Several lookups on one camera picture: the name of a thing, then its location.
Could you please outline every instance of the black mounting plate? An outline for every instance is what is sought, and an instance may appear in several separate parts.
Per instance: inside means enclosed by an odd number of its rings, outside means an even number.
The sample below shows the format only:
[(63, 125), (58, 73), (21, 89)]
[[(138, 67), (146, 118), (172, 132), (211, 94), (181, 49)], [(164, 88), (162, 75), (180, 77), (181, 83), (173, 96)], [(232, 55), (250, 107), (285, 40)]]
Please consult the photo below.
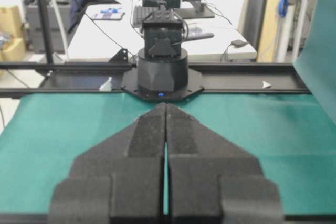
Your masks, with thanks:
[(125, 92), (130, 93), (146, 102), (182, 101), (204, 90), (202, 74), (192, 69), (188, 70), (188, 74), (189, 82), (185, 88), (174, 92), (153, 92), (150, 90), (139, 88), (138, 69), (134, 68), (131, 71), (124, 73), (121, 88)]

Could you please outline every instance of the keyboard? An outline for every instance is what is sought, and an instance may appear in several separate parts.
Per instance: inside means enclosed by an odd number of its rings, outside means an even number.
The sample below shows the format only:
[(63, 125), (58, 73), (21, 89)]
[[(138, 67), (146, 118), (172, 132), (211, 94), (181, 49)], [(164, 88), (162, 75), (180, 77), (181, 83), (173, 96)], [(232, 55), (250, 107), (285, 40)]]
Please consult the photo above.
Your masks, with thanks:
[(142, 25), (142, 21), (154, 10), (157, 10), (157, 7), (142, 7), (136, 6), (133, 10), (133, 27), (140, 27)]

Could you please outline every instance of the black cylindrical base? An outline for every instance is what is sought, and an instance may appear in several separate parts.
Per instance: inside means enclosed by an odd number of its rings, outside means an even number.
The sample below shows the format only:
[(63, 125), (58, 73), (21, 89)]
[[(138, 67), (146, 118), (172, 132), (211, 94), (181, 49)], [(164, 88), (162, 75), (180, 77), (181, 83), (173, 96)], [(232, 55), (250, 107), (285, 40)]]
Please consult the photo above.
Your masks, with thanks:
[(138, 85), (149, 91), (173, 92), (188, 85), (187, 51), (179, 58), (146, 58), (139, 51)]

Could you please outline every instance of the green mat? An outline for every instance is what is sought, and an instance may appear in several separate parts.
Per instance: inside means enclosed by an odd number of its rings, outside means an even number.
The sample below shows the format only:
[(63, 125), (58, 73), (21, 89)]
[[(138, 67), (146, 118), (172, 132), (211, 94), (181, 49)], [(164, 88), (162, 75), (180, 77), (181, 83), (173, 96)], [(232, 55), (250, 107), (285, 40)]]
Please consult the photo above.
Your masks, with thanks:
[[(286, 214), (336, 214), (336, 126), (313, 96), (202, 94), (177, 105), (257, 155)], [(0, 213), (47, 213), (73, 158), (154, 106), (127, 94), (24, 97), (0, 136)]]
[(294, 66), (305, 84), (336, 123), (336, 5), (318, 0), (309, 38)]

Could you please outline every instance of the floor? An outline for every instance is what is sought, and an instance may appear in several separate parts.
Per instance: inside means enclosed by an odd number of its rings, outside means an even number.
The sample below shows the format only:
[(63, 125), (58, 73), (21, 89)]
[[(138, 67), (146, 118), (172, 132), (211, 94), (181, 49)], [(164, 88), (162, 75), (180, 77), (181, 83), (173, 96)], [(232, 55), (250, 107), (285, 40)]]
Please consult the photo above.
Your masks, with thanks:
[[(42, 58), (42, 55), (33, 55), (32, 52), (28, 52), (24, 61), (38, 61)], [(31, 70), (11, 70), (19, 80), (23, 81), (31, 88), (38, 87), (43, 81), (44, 77), (35, 71)], [(16, 80), (8, 72), (0, 73), (0, 88), (25, 88), (25, 86)], [(19, 105), (19, 100), (13, 100), (10, 98), (0, 98), (0, 107), (3, 111), (4, 123), (7, 125), (12, 119), (17, 107)], [(0, 134), (3, 131), (3, 124), (0, 123)]]

